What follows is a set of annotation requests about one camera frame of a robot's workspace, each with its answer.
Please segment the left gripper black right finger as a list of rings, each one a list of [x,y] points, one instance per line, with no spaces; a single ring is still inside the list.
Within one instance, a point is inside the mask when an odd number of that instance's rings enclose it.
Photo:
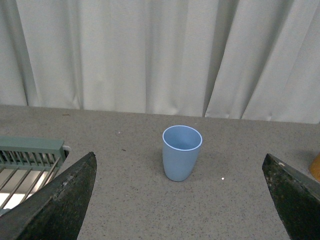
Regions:
[[[291,240],[320,238],[320,183],[267,154],[262,171],[274,206]]]

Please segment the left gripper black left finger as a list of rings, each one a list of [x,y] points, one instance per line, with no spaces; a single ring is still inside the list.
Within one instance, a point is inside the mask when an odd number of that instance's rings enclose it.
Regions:
[[[89,152],[0,217],[2,240],[77,239],[94,189],[97,160]]]

